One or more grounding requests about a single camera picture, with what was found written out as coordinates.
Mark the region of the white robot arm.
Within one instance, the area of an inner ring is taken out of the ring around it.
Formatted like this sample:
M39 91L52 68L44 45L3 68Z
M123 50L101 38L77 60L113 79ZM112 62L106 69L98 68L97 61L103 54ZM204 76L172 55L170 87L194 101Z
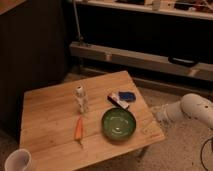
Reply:
M198 94L185 94L179 101L153 106L151 111L158 122L171 124L196 119L213 130L213 102Z

